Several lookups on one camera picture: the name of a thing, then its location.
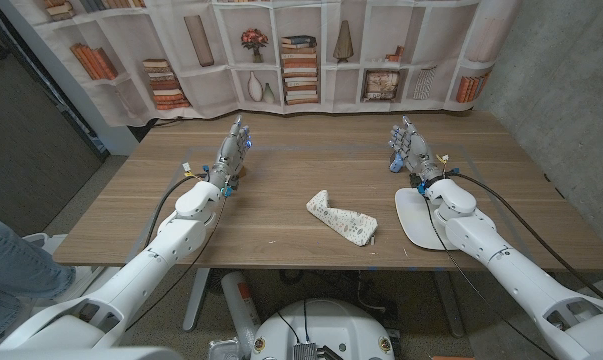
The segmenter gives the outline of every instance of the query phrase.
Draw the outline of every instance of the table leg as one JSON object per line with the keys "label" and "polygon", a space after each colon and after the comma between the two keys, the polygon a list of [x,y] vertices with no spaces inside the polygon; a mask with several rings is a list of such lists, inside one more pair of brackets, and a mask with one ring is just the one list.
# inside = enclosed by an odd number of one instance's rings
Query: table leg
{"label": "table leg", "polygon": [[452,289],[450,274],[447,271],[435,271],[434,282],[436,283],[439,298],[443,304],[443,310],[448,318],[450,333],[456,338],[465,336],[463,322],[461,321],[461,312],[459,311],[457,296],[454,293],[454,289]]}
{"label": "table leg", "polygon": [[203,299],[205,298],[210,271],[212,271],[212,269],[197,269],[197,273],[194,276],[194,282],[192,283],[190,300],[188,300],[188,308],[185,311],[185,318],[183,319],[184,331],[192,331],[196,327],[199,312],[201,311],[201,306],[203,306]]}

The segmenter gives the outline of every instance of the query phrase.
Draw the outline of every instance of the flower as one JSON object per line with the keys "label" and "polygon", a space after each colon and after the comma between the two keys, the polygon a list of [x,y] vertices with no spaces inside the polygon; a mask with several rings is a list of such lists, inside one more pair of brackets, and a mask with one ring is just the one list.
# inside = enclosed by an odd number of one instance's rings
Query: flower
{"label": "flower", "polygon": [[268,43],[268,37],[259,29],[249,28],[241,34],[241,43],[246,49],[258,49]]}

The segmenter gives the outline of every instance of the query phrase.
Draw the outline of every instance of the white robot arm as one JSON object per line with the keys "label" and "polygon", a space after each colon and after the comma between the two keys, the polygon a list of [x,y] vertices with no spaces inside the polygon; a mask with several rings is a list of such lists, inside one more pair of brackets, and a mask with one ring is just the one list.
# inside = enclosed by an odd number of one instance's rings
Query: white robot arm
{"label": "white robot arm", "polygon": [[89,349],[116,345],[132,317],[176,262],[196,251],[217,217],[223,192],[236,186],[251,146],[241,117],[225,138],[208,181],[199,181],[176,203],[155,239],[99,290],[49,307],[3,341],[1,350]]}
{"label": "white robot arm", "polygon": [[603,300],[565,288],[513,248],[476,199],[436,167],[432,153],[407,117],[394,127],[390,146],[422,180],[423,195],[438,208],[433,221],[448,240],[481,262],[536,324],[560,359],[603,359]]}

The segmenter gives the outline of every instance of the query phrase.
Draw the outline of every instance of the jeans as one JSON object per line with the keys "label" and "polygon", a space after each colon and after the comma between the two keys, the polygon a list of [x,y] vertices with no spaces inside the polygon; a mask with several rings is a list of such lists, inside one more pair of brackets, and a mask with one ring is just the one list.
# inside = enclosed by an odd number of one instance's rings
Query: jeans
{"label": "jeans", "polygon": [[55,263],[50,254],[0,221],[0,335],[21,309],[16,296],[53,298],[72,285],[75,272],[74,267]]}

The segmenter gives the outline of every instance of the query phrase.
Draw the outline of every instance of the bookshelf print backdrop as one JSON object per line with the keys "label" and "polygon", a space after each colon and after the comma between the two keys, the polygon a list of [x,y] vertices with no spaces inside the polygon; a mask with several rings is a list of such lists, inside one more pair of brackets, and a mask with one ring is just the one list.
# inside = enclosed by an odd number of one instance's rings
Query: bookshelf print backdrop
{"label": "bookshelf print backdrop", "polygon": [[[139,126],[155,117],[212,118],[237,109],[279,114],[467,110],[489,86],[489,73],[521,4],[10,1],[113,126]],[[242,41],[249,29],[267,37],[259,48],[261,62]],[[89,63],[86,67],[76,56],[76,44],[96,51],[109,74],[91,74]],[[149,59],[165,60],[173,83],[149,79],[143,63]],[[269,84],[274,102],[250,97],[251,73],[264,90]],[[286,74],[298,79],[286,81],[292,77]],[[392,96],[370,91],[371,74],[394,79]],[[183,107],[157,103],[156,92],[170,86],[181,91]]]}

